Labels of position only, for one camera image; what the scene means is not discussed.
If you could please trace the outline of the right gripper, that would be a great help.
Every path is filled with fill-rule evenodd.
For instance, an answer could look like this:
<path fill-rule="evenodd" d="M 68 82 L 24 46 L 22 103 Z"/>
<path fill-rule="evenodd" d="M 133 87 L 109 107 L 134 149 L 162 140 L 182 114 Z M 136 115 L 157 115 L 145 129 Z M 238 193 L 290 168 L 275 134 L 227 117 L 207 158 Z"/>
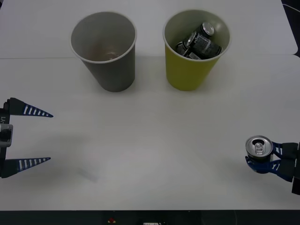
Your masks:
<path fill-rule="evenodd" d="M 292 193 L 300 195 L 300 145 L 294 142 L 272 142 L 272 145 L 272 153 L 280 159 L 263 162 L 245 156 L 247 165 L 256 173 L 272 173 L 285 181 L 293 181 Z"/>

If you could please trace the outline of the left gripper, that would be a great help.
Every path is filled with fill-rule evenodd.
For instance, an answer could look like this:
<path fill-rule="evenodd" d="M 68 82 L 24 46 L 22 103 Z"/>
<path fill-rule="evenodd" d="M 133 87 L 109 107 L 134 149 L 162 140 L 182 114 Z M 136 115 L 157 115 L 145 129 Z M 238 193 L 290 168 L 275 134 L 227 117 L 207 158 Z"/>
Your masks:
<path fill-rule="evenodd" d="M 9 98 L 4 103 L 4 109 L 0 110 L 0 173 L 2 179 L 40 165 L 51 159 L 50 157 L 6 159 L 7 147 L 11 146 L 10 115 L 53 117 L 52 114 L 14 97 Z"/>

